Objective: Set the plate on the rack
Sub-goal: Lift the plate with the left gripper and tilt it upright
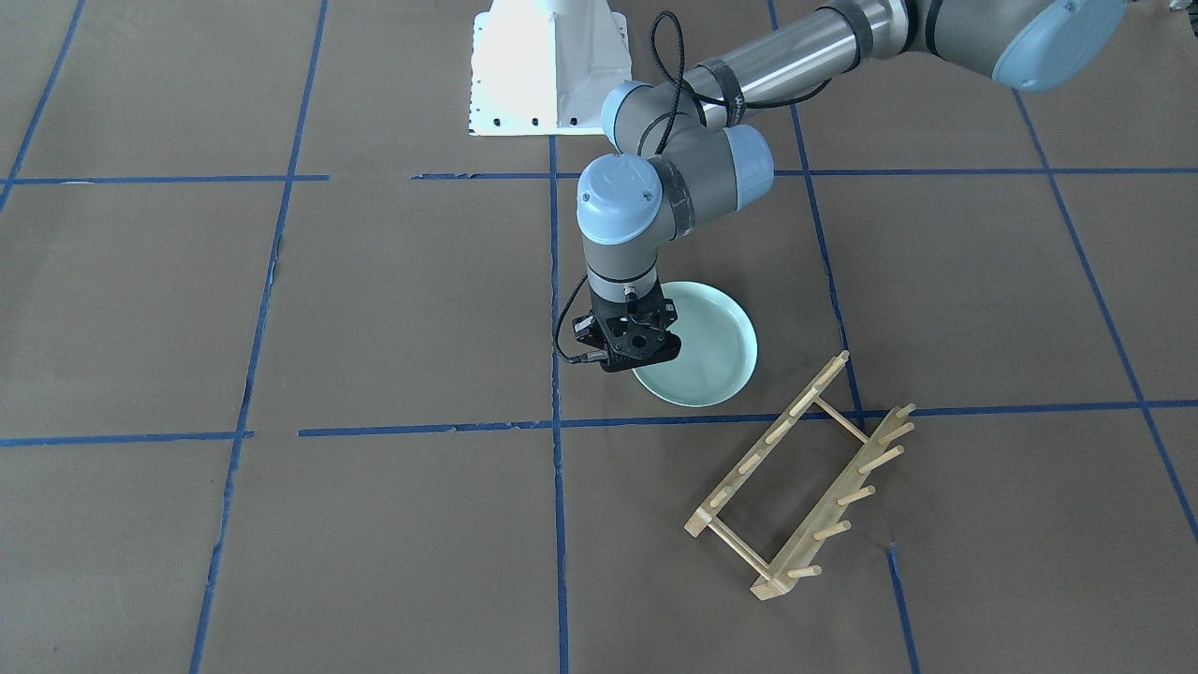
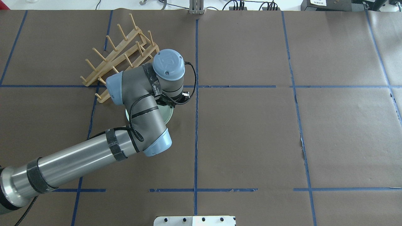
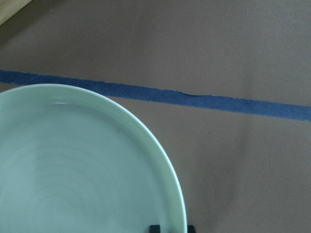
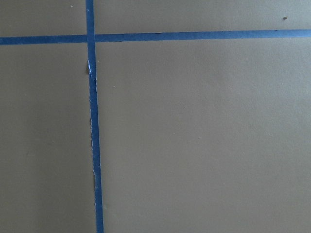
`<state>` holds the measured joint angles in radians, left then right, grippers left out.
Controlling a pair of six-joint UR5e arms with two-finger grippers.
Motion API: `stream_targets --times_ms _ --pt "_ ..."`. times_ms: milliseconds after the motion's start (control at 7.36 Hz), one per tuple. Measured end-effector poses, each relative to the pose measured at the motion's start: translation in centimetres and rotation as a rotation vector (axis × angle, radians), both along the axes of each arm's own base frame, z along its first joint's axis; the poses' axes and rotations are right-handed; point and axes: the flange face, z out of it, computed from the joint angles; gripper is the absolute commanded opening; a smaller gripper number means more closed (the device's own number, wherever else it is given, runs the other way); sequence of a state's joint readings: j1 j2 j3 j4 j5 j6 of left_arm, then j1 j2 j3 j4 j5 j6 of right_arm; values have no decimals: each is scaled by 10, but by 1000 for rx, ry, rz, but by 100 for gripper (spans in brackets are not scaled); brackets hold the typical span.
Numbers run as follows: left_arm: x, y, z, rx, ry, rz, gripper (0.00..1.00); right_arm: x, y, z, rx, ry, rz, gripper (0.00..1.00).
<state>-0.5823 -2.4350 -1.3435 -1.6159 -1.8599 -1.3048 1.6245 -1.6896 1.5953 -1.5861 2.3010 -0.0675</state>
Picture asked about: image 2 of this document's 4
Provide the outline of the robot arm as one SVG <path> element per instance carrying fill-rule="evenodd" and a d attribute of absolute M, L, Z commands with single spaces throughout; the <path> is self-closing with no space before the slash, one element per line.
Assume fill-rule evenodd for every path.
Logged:
<path fill-rule="evenodd" d="M 121 71 L 106 79 L 115 105 L 123 105 L 128 124 L 100 132 L 65 150 L 29 163 L 1 169 L 1 214 L 24 208 L 41 194 L 78 179 L 135 153 L 155 156 L 172 145 L 159 105 L 186 104 L 185 61 L 175 50 L 159 51 L 149 63 Z"/>

